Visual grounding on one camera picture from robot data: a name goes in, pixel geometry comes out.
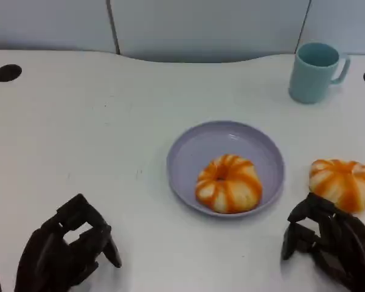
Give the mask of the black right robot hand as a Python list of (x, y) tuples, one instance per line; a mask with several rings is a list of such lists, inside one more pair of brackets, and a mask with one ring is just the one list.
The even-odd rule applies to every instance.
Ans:
[(331, 280), (365, 291), (365, 225), (331, 201), (310, 192), (288, 216), (281, 258), (310, 254)]

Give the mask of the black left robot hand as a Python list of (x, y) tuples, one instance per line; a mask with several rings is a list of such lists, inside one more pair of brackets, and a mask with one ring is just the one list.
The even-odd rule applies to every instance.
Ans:
[(98, 268), (100, 254), (116, 268), (122, 266), (111, 226), (78, 194), (32, 233), (19, 261), (15, 291), (69, 291)]

